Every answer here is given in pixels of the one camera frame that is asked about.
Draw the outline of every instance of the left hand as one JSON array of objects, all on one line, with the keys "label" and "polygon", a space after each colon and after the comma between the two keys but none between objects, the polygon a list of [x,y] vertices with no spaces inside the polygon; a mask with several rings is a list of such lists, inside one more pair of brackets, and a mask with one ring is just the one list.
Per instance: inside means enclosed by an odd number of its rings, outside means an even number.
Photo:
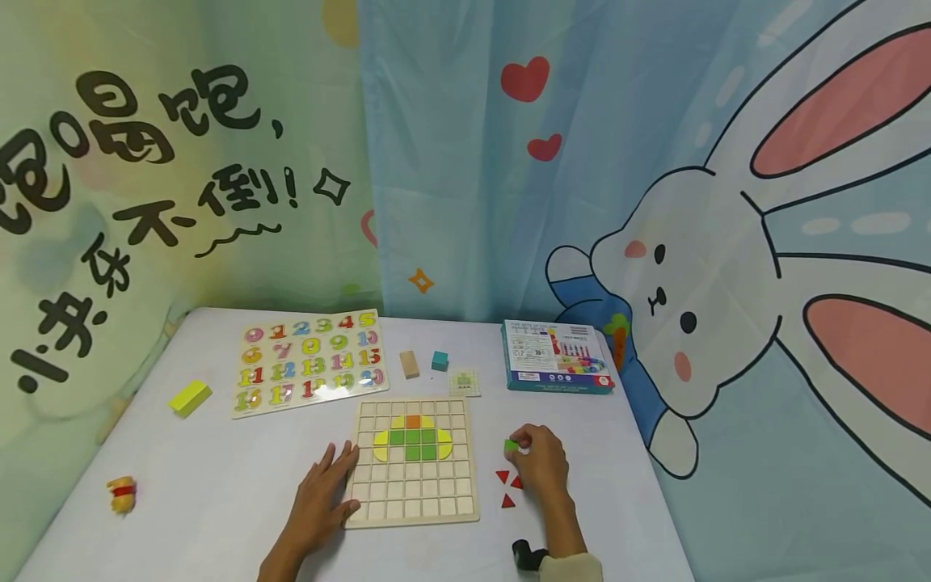
[{"label": "left hand", "polygon": [[358,447],[347,440],[343,452],[334,462],[335,454],[336,447],[330,443],[323,458],[310,467],[298,485],[288,522],[276,543],[276,546],[301,559],[330,541],[360,507],[356,499],[333,507],[337,487],[345,483],[346,475],[356,467]]}]

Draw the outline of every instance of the grid board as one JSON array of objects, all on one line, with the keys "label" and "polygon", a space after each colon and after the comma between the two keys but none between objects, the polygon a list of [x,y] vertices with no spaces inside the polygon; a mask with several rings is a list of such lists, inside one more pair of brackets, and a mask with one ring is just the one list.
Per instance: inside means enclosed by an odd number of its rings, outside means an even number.
[{"label": "grid board", "polygon": [[360,402],[344,500],[361,508],[346,528],[478,521],[469,425],[465,399]]},{"label": "grid board", "polygon": [[450,396],[453,398],[481,396],[479,373],[472,368],[453,368],[450,370]]},{"label": "grid board", "polygon": [[231,416],[382,392],[387,368],[378,311],[285,316],[244,330]]}]

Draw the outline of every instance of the sleeve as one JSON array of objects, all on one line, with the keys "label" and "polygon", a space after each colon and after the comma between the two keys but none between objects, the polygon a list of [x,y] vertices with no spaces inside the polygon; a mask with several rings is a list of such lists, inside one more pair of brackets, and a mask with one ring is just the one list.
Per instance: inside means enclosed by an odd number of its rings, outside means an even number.
[{"label": "sleeve", "polygon": [[540,582],[602,582],[601,562],[591,554],[568,558],[546,556],[540,564]]}]

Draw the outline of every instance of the black object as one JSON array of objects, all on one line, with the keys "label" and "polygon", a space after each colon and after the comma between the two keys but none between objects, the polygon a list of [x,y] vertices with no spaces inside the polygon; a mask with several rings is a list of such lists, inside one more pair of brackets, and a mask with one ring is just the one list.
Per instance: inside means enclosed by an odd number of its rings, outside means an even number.
[{"label": "black object", "polygon": [[549,551],[545,548],[530,551],[530,544],[525,539],[519,539],[511,544],[511,551],[514,552],[514,563],[518,566],[518,570],[525,572],[538,572],[543,559],[549,555]]}]

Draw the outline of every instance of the white table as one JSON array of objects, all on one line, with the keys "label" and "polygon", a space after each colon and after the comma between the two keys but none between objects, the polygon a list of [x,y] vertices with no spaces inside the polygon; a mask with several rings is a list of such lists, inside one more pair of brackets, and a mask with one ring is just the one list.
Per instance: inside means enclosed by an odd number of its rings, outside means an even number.
[{"label": "white table", "polygon": [[[351,437],[358,406],[358,399],[344,399],[229,418],[239,334],[273,318],[271,312],[233,309],[188,316],[19,582],[255,579],[297,483],[327,442]],[[508,391],[498,325],[383,318],[382,329],[392,387],[378,397],[446,395],[446,374],[429,368],[435,349],[450,354],[451,367],[478,370],[482,396],[468,402],[481,520],[349,531],[309,559],[299,579],[521,579],[511,544],[526,538],[534,549],[542,547],[542,524],[532,499],[502,484],[494,471],[511,468],[502,456],[507,435],[534,422],[562,438],[572,466],[570,490],[588,548],[604,564],[604,579],[692,580],[622,389],[610,396]],[[421,376],[409,381],[398,358],[407,349],[421,368]],[[214,394],[181,420],[168,401],[194,379],[207,382]],[[104,486],[122,475],[139,482],[138,504],[125,518],[110,511]],[[500,508],[505,492],[515,508]]]}]

